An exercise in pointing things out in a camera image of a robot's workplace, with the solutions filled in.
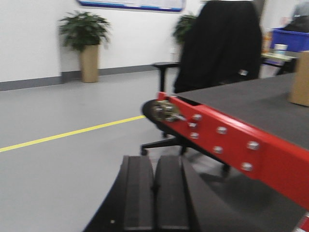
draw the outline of gray floor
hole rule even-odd
[[[168,93],[176,69],[168,72]],[[0,92],[0,148],[140,115],[156,97],[157,71],[108,75],[98,83]],[[147,119],[0,153],[1,232],[81,232],[109,191],[123,155],[161,139]],[[160,155],[177,147],[151,149]],[[186,156],[233,209],[269,232],[291,232],[304,210],[258,181],[189,150]]]

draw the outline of green leaves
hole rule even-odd
[[[184,43],[185,35],[195,22],[196,18],[197,17],[192,13],[180,16],[173,32],[173,36],[175,37],[177,43]]]
[[[90,12],[75,11],[74,14],[68,14],[71,17],[60,20],[64,22],[60,26],[60,33],[65,35],[64,46],[71,46],[74,50],[82,52],[86,45],[100,44],[102,38],[109,41],[110,23],[105,18]]]

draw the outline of gray baseboard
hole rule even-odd
[[[140,66],[100,69],[99,75],[103,76],[103,75],[131,73],[131,72],[136,73],[136,72],[151,71],[151,70],[156,70],[156,69],[157,68],[153,67],[152,65],[140,65]],[[61,76],[55,76],[55,77],[0,82],[0,91],[59,85],[59,84],[68,82],[70,80],[76,80],[76,79],[81,79],[81,71],[63,72]]]
[[[18,80],[18,81],[6,81],[6,82],[0,82],[0,91],[52,86],[59,84],[63,84],[63,79],[61,76],[29,79],[29,80]]]
[[[129,66],[129,67],[119,67],[119,68],[109,68],[109,69],[99,69],[99,76],[122,74],[122,73],[137,73],[157,70],[157,68],[152,65],[140,65],[140,66]],[[81,71],[63,72],[62,78],[64,82],[70,80],[78,80],[82,78]]]

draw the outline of black rubber wheel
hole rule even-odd
[[[148,151],[147,151],[146,149],[142,149],[142,150],[140,151],[140,154],[141,154],[142,156],[147,156],[147,155],[148,155]]]

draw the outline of yellow floor line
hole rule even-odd
[[[54,140],[54,139],[60,139],[60,138],[67,137],[67,136],[70,136],[70,135],[80,134],[80,133],[84,133],[84,132],[87,132],[87,131],[93,131],[93,130],[96,130],[96,129],[114,126],[114,125],[125,123],[125,122],[131,122],[131,121],[138,120],[138,119],[141,119],[141,118],[145,118],[145,116],[140,115],[140,116],[136,116],[136,117],[130,117],[130,118],[126,118],[126,119],[122,119],[122,120],[118,120],[118,121],[114,121],[114,122],[109,122],[109,123],[105,123],[105,124],[101,124],[101,125],[97,125],[97,126],[93,126],[93,127],[88,127],[88,128],[84,128],[84,129],[80,129],[80,130],[70,131],[70,132],[63,133],[63,134],[57,134],[57,135],[53,135],[53,136],[42,138],[42,139],[32,140],[32,141],[22,143],[22,144],[16,144],[16,145],[12,145],[12,146],[2,147],[2,148],[0,148],[0,152],[9,151],[9,150],[13,150],[13,149],[17,149],[17,148],[21,148],[21,147],[25,147],[25,146],[30,146],[30,145],[34,145],[34,144],[39,144],[39,143],[47,142],[47,141]]]

